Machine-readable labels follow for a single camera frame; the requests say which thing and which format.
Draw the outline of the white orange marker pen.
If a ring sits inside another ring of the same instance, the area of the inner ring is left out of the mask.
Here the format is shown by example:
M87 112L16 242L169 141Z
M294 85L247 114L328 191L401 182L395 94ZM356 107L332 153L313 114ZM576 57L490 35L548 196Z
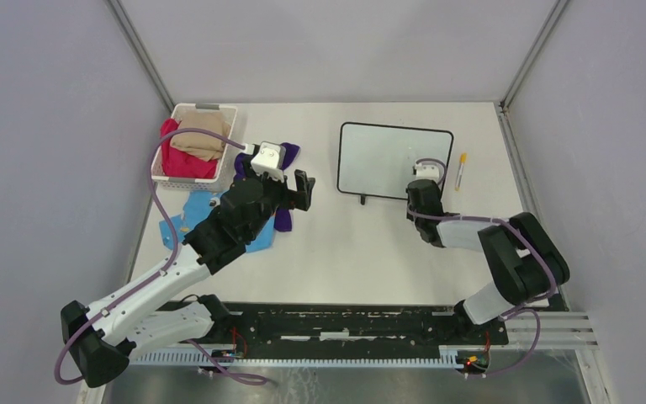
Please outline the white orange marker pen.
M457 171L457 176L455 178L455 183L454 183L454 190L456 192L458 192L461 189L467 157L468 157L468 153L463 152L459 158L458 171Z

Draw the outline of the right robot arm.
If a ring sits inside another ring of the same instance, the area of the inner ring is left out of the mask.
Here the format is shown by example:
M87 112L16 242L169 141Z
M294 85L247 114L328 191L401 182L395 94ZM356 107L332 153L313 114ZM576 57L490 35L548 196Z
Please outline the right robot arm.
M442 207L442 191L430 179L412 181L406 195L406 217L422 241L482 253L488 265L492 280L454 308L452 330L458 341L476 342L487 323L547 299L569 281L566 260L532 213L508 219L449 213Z

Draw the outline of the black framed whiteboard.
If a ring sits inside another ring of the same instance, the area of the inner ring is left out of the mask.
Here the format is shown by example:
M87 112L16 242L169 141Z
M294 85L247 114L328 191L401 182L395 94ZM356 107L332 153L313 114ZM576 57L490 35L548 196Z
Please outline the black framed whiteboard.
M339 131L336 189L361 199L404 200L417 162L440 166L443 174L436 185L442 188L454 141L449 130L345 122Z

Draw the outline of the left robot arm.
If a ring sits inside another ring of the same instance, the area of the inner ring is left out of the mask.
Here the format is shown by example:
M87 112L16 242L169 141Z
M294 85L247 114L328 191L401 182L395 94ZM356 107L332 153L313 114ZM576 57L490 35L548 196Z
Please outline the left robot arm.
M70 356L80 371L74 381L99 387L121 375L133 359L181 341L220 343L230 334L230 312L215 295L201 295L175 311L162 306L187 287L218 273L246 252L278 210L307 211L315 179L295 170L295 189L264 173L236 180L220 202L172 253L119 290L84 305L61 309L64 348L54 368Z

